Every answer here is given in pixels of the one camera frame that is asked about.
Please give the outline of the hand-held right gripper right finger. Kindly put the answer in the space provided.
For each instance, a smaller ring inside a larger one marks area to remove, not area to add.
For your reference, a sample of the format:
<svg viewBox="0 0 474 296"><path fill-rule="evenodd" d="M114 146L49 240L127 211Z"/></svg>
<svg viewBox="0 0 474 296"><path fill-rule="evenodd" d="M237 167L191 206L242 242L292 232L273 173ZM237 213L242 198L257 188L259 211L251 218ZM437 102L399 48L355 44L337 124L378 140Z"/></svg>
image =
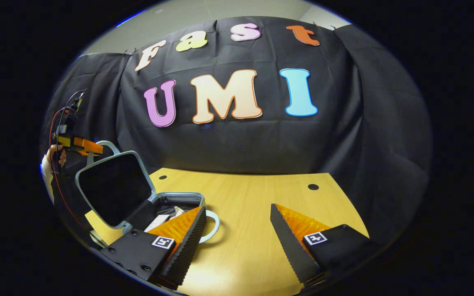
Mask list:
<svg viewBox="0 0 474 296"><path fill-rule="evenodd" d="M280 204L271 204L270 221L305 288L345 276L379 249L350 225L329 227Z"/></svg>

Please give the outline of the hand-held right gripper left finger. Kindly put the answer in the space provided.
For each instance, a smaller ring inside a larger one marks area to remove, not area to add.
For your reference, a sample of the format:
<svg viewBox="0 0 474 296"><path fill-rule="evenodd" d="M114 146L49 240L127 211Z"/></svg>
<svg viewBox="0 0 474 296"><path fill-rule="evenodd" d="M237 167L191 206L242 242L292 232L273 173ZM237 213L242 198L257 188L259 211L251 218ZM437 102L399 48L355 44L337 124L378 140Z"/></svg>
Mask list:
<svg viewBox="0 0 474 296"><path fill-rule="evenodd" d="M175 290L183 284L207 223L198 206L151 231L132 229L100 255L143 281Z"/></svg>

